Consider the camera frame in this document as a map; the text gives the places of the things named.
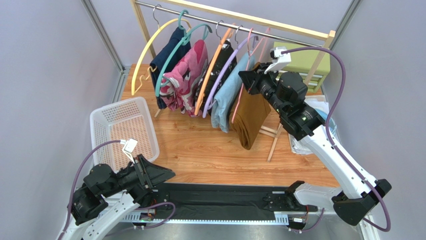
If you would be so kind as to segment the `brown trousers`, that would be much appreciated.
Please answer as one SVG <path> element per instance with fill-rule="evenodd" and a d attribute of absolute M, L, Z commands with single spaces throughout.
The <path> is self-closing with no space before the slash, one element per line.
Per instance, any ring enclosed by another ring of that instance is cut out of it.
<path fill-rule="evenodd" d="M 236 132 L 244 149 L 253 147 L 270 112 L 271 107 L 261 94 L 251 95 L 243 86 L 238 89 L 228 119 L 230 129 Z"/>

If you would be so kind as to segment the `pink wire hanger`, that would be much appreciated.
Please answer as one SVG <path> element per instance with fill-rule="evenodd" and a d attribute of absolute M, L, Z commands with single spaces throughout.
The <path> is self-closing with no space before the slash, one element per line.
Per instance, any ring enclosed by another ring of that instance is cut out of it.
<path fill-rule="evenodd" d="M 247 47 L 248 61 L 247 61 L 246 67 L 245 67 L 246 71 L 249 70 L 249 66 L 250 66 L 252 55 L 257 51 L 257 49 L 259 48 L 259 46 L 261 44 L 262 44 L 262 48 L 261 48 L 261 52 L 260 52 L 260 55 L 259 55 L 259 59 L 261 60 L 263 58 L 263 55 L 264 55 L 267 43 L 268 43 L 267 37 L 263 36 L 259 40 L 259 42 L 252 47 L 252 49 L 250 49 L 249 46 Z M 235 117 L 236 117 L 236 114 L 237 114 L 237 111 L 238 111 L 238 107 L 240 105 L 240 101 L 241 101 L 241 96 L 242 96 L 243 90 L 244 90 L 244 85 L 241 84 L 241 88 L 240 88 L 240 91 L 239 91 L 239 94 L 238 94 L 238 97 L 237 97 L 236 106 L 235 106 L 235 109 L 234 109 L 234 112 L 233 112 L 232 118 L 231 118 L 231 123 L 232 124 L 235 121 Z"/>

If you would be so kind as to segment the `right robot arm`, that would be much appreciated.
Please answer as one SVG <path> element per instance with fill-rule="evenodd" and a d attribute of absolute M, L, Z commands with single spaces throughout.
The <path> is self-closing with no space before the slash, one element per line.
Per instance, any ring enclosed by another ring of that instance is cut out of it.
<path fill-rule="evenodd" d="M 298 205 L 333 210 L 351 226 L 383 200 L 392 186 L 386 179 L 376 179 L 343 149 L 324 118 L 305 102 L 308 87 L 297 72 L 265 73 L 264 64 L 240 71 L 244 88 L 251 95 L 260 94 L 279 114 L 280 124 L 302 146 L 311 150 L 332 173 L 339 187 L 325 187 L 296 181 L 286 194 Z"/>

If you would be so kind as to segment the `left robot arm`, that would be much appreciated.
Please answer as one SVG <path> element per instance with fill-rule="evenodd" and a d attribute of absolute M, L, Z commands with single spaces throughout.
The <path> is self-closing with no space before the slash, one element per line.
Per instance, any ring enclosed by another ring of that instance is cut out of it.
<path fill-rule="evenodd" d="M 149 162 L 139 154 L 127 166 L 114 172 L 108 164 L 97 164 L 71 196 L 70 224 L 60 240 L 99 239 L 129 212 L 138 207 L 149 210 L 153 190 L 175 177 L 171 169 Z"/>

